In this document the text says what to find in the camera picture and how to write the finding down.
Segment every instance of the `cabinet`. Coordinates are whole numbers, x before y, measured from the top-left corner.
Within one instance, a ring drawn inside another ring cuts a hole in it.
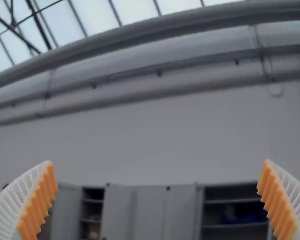
[[[50,239],[78,240],[81,187],[58,182],[58,188],[50,216],[51,222],[47,225],[51,228]]]
[[[195,184],[105,189],[101,239],[194,240],[201,194]]]

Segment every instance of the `shelf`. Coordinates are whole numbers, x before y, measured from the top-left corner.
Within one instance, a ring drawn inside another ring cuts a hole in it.
[[[90,203],[90,204],[103,204],[104,201],[100,199],[93,199],[93,198],[84,198],[82,200],[85,203]]]
[[[240,198],[240,199],[221,199],[221,200],[205,200],[203,203],[205,205],[212,204],[239,204],[239,203],[253,203],[260,202],[260,197],[252,197],[252,198]]]
[[[237,229],[237,228],[249,228],[249,227],[262,227],[268,226],[267,221],[253,222],[244,224],[215,224],[215,225],[203,225],[203,229]]]
[[[81,218],[81,222],[89,223],[89,224],[100,224],[101,220],[92,220],[92,219]]]

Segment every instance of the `metal frame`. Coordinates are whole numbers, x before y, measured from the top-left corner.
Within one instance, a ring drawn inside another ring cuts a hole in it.
[[[85,38],[88,37],[87,31],[86,31],[84,25],[82,24],[81,19],[78,16],[78,13],[77,13],[77,11],[76,11],[73,3],[72,3],[72,0],[67,0],[67,1],[68,1],[69,5],[70,5],[70,8],[71,8],[71,10],[72,10],[72,12],[73,12],[73,14],[75,16],[75,19],[77,20],[77,22],[78,22],[78,24],[79,24],[79,26],[81,28],[81,31],[82,31],[84,37]]]
[[[0,23],[4,25],[7,29],[9,29],[14,35],[16,35],[20,40],[22,40],[29,48],[33,49],[38,54],[41,54],[41,52],[27,39],[25,39],[21,34],[19,34],[17,31],[15,31],[9,24],[7,24],[1,17],[0,17]]]
[[[12,66],[15,65],[15,62],[14,62],[14,60],[12,59],[10,53],[8,52],[7,47],[6,47],[6,45],[4,44],[4,42],[3,42],[2,38],[1,38],[1,35],[0,35],[0,44],[1,44],[1,46],[3,47],[3,50],[4,50],[5,54],[6,54],[7,57],[9,58],[11,65],[12,65]]]
[[[54,2],[54,3],[52,3],[52,4],[50,4],[50,5],[48,5],[48,6],[46,6],[46,7],[44,7],[44,8],[42,8],[42,9],[39,10],[39,6],[38,6],[38,3],[37,3],[37,0],[33,0],[33,3],[34,3],[34,5],[35,5],[36,9],[38,9],[37,13],[38,13],[39,16],[41,17],[42,22],[44,23],[44,25],[45,25],[45,27],[46,27],[46,30],[48,31],[48,33],[49,33],[49,35],[50,35],[50,37],[51,37],[51,39],[52,39],[54,45],[55,45],[57,48],[59,47],[59,45],[58,45],[58,43],[57,43],[57,41],[56,41],[55,36],[52,34],[52,31],[51,31],[51,29],[50,29],[50,27],[49,27],[49,25],[48,25],[48,23],[47,23],[47,20],[46,20],[44,14],[43,14],[43,10],[45,10],[45,9],[47,9],[47,8],[49,8],[49,7],[52,7],[53,5],[58,4],[58,3],[60,3],[61,1],[64,1],[64,0],[58,0],[58,1],[56,1],[56,2]]]
[[[153,0],[153,4],[155,6],[155,9],[156,9],[158,15],[162,16],[162,13],[161,13],[161,10],[160,10],[160,7],[159,7],[159,4],[158,4],[157,0]]]
[[[108,2],[109,2],[110,7],[111,7],[111,9],[113,11],[114,17],[115,17],[116,21],[118,22],[119,27],[122,27],[122,22],[121,22],[121,19],[119,17],[119,14],[118,14],[118,12],[116,10],[116,7],[114,5],[114,2],[112,0],[108,0]]]
[[[41,23],[40,23],[40,21],[38,19],[38,16],[35,14],[35,8],[34,8],[34,6],[32,5],[32,3],[31,3],[30,0],[25,0],[25,1],[26,1],[26,4],[28,5],[29,9],[31,10],[31,12],[33,14],[33,18],[34,18],[35,24],[36,24],[37,28],[39,29],[39,32],[40,32],[40,34],[41,34],[41,36],[42,36],[42,38],[44,40],[44,43],[45,43],[47,49],[51,50],[52,49],[51,44],[50,44],[50,42],[49,42],[49,40],[47,38],[47,35],[46,35],[46,33],[45,33],[45,31],[44,31],[44,29],[43,29],[43,27],[42,27],[42,25],[41,25]]]
[[[23,34],[23,32],[22,32],[22,30],[21,30],[21,28],[20,28],[20,26],[17,24],[17,21],[15,19],[15,15],[14,15],[14,0],[10,0],[10,7],[9,7],[9,5],[8,5],[8,3],[7,3],[6,0],[4,0],[4,4],[5,4],[6,8],[9,10],[9,12],[11,14],[11,26],[13,28],[17,28],[18,31],[20,32],[20,35],[22,37],[25,37],[24,34]],[[35,55],[33,53],[33,50],[28,45],[27,45],[27,48],[29,49],[30,54],[34,57]]]

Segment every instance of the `glass roof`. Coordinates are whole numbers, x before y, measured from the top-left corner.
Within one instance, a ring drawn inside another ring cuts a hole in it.
[[[0,72],[124,25],[238,1],[243,0],[0,0]]]

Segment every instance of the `pipe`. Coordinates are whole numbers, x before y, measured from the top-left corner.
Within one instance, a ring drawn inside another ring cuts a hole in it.
[[[181,35],[300,20],[300,0],[241,1],[137,22],[73,42],[0,72],[0,87],[96,55]]]

